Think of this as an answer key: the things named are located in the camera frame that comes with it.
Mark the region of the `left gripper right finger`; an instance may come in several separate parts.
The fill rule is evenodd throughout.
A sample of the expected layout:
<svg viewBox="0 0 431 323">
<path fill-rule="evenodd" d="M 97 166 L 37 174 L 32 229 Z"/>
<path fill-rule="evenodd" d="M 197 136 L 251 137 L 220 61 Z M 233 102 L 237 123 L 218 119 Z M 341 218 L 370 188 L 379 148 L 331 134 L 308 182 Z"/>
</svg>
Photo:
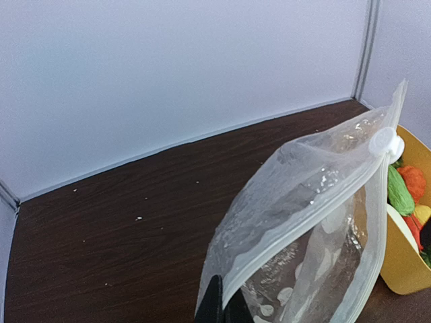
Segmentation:
<svg viewBox="0 0 431 323">
<path fill-rule="evenodd" d="M 232 296 L 224 310 L 224 322 L 251 323 L 251 313 L 240 289 Z"/>
</svg>

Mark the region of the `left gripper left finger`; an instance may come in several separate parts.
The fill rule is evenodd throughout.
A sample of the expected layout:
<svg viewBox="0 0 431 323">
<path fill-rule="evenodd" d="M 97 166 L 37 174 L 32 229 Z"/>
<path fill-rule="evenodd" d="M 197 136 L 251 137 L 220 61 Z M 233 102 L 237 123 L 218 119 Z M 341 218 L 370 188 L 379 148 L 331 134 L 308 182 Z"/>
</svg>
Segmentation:
<svg viewBox="0 0 431 323">
<path fill-rule="evenodd" d="M 194 323 L 222 323 L 224 321 L 222 293 L 222 277 L 214 275 L 197 308 Z"/>
</svg>

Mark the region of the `clear dotted zip bag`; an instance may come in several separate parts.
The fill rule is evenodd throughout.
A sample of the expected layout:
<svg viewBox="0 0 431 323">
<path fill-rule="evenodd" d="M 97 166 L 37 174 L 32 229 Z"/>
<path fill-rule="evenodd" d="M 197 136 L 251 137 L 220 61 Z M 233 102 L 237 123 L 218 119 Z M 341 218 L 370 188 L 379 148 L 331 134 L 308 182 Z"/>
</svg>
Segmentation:
<svg viewBox="0 0 431 323">
<path fill-rule="evenodd" d="M 356 321 L 385 256 L 407 87 L 391 105 L 288 141 L 263 163 L 215 230 L 195 314 L 219 275 L 223 314 L 240 289 L 251 322 Z"/>
</svg>

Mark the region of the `green toy bitter gourd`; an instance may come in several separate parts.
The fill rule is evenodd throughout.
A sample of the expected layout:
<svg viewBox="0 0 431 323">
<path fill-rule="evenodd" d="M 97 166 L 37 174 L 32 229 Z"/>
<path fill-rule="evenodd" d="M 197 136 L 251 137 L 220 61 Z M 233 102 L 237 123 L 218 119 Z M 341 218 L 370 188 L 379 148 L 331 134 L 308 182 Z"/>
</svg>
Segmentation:
<svg viewBox="0 0 431 323">
<path fill-rule="evenodd" d="M 400 173 L 392 165 L 388 169 L 387 189 L 389 204 L 401 216 L 409 217 L 415 209 L 415 203 Z"/>
</svg>

